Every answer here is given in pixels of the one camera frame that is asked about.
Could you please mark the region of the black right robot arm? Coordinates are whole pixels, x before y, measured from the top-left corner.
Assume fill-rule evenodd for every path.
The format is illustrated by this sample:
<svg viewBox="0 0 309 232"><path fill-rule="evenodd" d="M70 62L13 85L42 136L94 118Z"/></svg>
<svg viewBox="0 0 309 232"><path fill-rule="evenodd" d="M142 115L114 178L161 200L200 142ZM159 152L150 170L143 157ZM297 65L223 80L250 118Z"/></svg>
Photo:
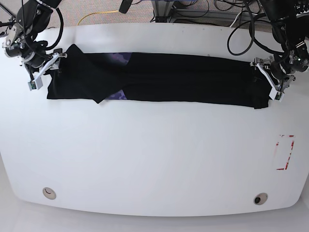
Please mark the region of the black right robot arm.
<svg viewBox="0 0 309 232"><path fill-rule="evenodd" d="M52 56L46 52L53 50L63 34L64 20L60 9L59 0L29 0L21 3L15 21L10 25L10 31L3 42L5 54L9 58L21 57L26 66L39 68ZM60 19L60 30L56 41L49 46L47 41L36 41L39 33L43 32L49 22L53 11Z"/></svg>

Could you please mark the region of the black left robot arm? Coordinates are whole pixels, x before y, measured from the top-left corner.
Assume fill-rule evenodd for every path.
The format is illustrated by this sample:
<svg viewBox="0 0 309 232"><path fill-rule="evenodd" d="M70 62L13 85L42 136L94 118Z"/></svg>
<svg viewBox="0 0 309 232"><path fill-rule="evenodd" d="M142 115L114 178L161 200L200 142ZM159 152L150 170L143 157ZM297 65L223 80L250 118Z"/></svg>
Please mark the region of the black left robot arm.
<svg viewBox="0 0 309 232"><path fill-rule="evenodd" d="M305 39L309 36L309 16L297 14L309 10L307 0L261 0L272 25L274 39L281 45L283 55L274 55L270 70L274 78L283 80L294 72L309 68L309 52Z"/></svg>

